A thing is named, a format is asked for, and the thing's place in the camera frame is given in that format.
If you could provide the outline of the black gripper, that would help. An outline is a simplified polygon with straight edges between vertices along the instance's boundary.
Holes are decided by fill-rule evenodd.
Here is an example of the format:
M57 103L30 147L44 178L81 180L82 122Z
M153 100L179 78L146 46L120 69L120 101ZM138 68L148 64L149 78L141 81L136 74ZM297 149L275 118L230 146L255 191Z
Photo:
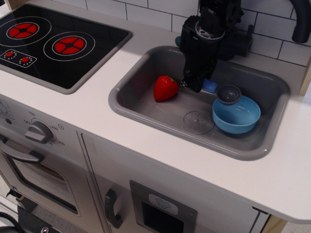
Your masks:
M241 21L240 0L200 0L199 15L183 25L180 50L185 56L180 87L198 93L205 78L210 79L225 35Z

